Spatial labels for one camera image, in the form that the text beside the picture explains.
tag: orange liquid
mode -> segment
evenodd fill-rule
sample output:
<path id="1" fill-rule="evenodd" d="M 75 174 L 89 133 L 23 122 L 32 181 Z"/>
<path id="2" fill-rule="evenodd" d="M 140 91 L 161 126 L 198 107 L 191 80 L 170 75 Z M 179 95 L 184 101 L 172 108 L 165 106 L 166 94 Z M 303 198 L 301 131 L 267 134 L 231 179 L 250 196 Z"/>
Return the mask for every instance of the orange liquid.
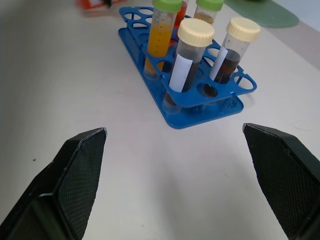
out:
<path id="1" fill-rule="evenodd" d="M 151 26 L 147 52 L 153 57 L 164 57 L 167 54 L 169 43 L 171 40 L 172 27 L 167 23 L 160 23 Z M 162 70 L 163 62 L 158 63 L 157 67 Z M 151 75 L 155 75 L 156 71 L 151 62 L 145 59 L 144 70 Z"/>

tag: green mat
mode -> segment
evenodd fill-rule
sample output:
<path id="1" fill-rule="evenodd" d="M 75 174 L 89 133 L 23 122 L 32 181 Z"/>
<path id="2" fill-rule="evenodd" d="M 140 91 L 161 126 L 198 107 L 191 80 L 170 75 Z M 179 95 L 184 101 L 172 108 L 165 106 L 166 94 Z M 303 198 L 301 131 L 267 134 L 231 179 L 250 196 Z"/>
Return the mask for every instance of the green mat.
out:
<path id="1" fill-rule="evenodd" d="M 296 15 L 272 0 L 224 0 L 245 18 L 266 28 L 289 28 L 299 23 Z"/>

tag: paper label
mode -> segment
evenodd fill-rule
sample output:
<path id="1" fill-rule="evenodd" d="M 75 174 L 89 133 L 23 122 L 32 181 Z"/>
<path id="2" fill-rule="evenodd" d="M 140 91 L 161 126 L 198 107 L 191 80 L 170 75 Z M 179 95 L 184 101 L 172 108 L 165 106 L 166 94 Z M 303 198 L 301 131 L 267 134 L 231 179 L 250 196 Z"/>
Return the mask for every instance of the paper label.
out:
<path id="1" fill-rule="evenodd" d="M 169 82 L 169 87 L 172 90 L 178 93 L 182 92 L 182 89 L 184 88 L 192 62 L 193 62 L 192 60 L 186 59 L 181 55 L 179 55 L 179 53 L 176 55 L 170 82 Z"/>
<path id="2" fill-rule="evenodd" d="M 215 80 L 215 78 L 216 78 L 216 76 L 217 76 L 217 74 L 219 72 L 219 69 L 221 68 L 222 63 L 224 62 L 224 60 L 225 60 L 225 58 L 227 56 L 227 53 L 228 53 L 228 50 L 225 49 L 224 46 L 222 46 L 220 48 L 218 56 L 216 56 L 216 59 L 214 61 L 214 64 L 213 64 L 213 66 L 211 68 L 211 71 L 210 71 L 210 74 L 209 74 L 209 76 L 212 79 L 212 81 Z"/>

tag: red liquid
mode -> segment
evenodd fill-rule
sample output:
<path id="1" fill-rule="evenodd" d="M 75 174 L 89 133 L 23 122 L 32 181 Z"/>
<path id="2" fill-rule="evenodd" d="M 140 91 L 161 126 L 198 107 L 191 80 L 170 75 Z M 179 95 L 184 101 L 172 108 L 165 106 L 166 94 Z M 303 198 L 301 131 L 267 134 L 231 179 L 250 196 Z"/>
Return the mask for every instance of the red liquid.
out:
<path id="1" fill-rule="evenodd" d="M 174 22 L 175 29 L 179 28 L 181 21 L 185 18 L 187 7 L 188 7 L 188 3 L 183 1 L 180 11 L 176 14 L 176 18 Z"/>

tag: liquid sample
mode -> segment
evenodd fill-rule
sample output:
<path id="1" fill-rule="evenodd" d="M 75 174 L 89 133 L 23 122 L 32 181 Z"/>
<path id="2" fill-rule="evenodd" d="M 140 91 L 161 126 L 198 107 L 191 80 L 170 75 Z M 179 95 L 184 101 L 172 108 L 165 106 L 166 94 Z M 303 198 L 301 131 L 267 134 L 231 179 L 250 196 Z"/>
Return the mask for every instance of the liquid sample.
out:
<path id="1" fill-rule="evenodd" d="M 228 53 L 226 54 L 214 81 L 219 84 L 227 84 L 239 65 L 240 60 L 241 57 L 236 51 L 228 49 Z"/>
<path id="2" fill-rule="evenodd" d="M 159 23 L 151 26 L 147 52 L 153 57 L 164 57 L 167 54 L 171 40 L 172 27 L 168 23 Z M 163 62 L 157 67 L 162 70 Z M 147 77 L 157 77 L 156 71 L 151 62 L 146 58 L 144 64 L 144 74 Z"/>
<path id="3" fill-rule="evenodd" d="M 176 14 L 176 18 L 174 22 L 175 29 L 179 28 L 181 21 L 185 18 L 187 7 L 188 7 L 188 3 L 183 1 L 180 11 Z"/>
<path id="4" fill-rule="evenodd" d="M 204 12 L 197 12 L 196 14 L 194 14 L 193 18 L 203 20 L 203 21 L 207 22 L 208 24 L 214 23 L 214 19 L 212 18 L 212 16 L 209 16 L 208 14 L 205 14 Z"/>
<path id="5" fill-rule="evenodd" d="M 203 86 L 203 92 L 209 98 L 214 98 L 214 97 L 216 97 L 218 95 L 217 89 L 215 89 L 212 86 L 209 86 L 208 84 L 205 84 Z"/>
<path id="6" fill-rule="evenodd" d="M 197 73 L 197 70 L 198 70 L 199 63 L 200 62 L 198 61 L 198 62 L 193 62 L 191 64 L 189 73 L 185 79 L 182 93 L 187 92 L 191 88 L 192 82 L 193 82 L 195 75 Z M 164 99 L 167 101 L 167 103 L 171 104 L 172 106 L 176 106 L 176 104 L 174 103 L 174 101 L 171 99 L 170 95 L 167 92 L 165 93 Z"/>

